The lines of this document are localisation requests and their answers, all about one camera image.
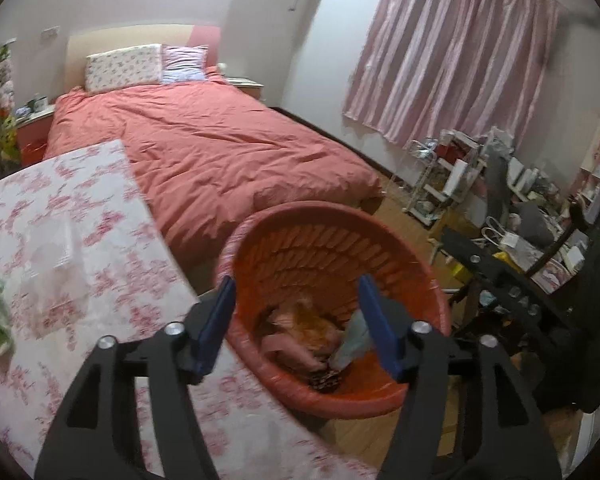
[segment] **white tablecloth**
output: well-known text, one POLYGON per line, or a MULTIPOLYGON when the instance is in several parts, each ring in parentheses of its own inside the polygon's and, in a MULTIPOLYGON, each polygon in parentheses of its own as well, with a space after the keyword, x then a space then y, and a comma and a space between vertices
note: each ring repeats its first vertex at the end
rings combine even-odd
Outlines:
MULTIPOLYGON (((0 278, 11 308, 14 352, 0 359, 0 439, 33 474, 62 396, 97 339, 152 335, 181 319, 198 298, 156 231, 131 175, 122 143, 108 142, 47 160, 0 181, 0 278), (25 232, 58 212, 77 225, 90 296, 86 314, 72 304, 36 338, 20 295, 25 232)), ((138 416, 148 470, 162 473, 146 380, 138 379, 138 416)), ((327 449, 297 425, 226 346, 213 373, 190 388, 221 477, 374 478, 375 470, 327 449)))

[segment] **light switch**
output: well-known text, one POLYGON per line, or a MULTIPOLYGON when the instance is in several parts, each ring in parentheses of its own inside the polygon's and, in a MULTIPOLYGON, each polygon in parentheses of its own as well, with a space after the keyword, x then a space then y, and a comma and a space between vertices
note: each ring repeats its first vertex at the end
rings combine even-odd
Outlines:
POLYGON ((42 38, 43 41, 54 40, 55 38, 58 37, 59 33, 60 33, 60 26, 59 25, 56 26, 56 27, 46 28, 40 34, 40 38, 42 38))

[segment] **coral bedspread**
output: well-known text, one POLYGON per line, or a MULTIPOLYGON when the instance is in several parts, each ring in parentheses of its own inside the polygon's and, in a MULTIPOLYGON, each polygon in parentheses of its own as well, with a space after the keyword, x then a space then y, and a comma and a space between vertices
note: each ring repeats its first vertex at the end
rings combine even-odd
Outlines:
POLYGON ((378 175, 325 139, 212 76, 58 99, 45 158, 121 139, 178 263, 218 255, 253 212, 293 200, 380 196, 378 175))

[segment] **floral pillow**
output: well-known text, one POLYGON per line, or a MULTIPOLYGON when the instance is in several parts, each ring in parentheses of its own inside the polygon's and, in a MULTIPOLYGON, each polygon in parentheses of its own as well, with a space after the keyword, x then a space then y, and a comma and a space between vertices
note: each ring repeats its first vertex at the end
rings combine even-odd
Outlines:
POLYGON ((208 45, 162 46, 162 84, 204 81, 208 45))
POLYGON ((84 88, 90 93, 101 93, 128 86, 158 84, 161 79, 161 45, 155 43, 87 56, 84 88))

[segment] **beige headboard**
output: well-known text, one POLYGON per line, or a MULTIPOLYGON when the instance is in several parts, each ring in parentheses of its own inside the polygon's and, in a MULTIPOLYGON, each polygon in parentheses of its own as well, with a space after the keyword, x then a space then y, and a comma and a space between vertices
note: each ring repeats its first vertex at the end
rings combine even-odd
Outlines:
POLYGON ((147 43, 167 43, 174 46, 208 44, 207 65, 218 59, 218 27, 193 25, 132 25, 103 28, 69 37, 64 63, 64 91, 84 85, 87 56, 116 48, 147 43))

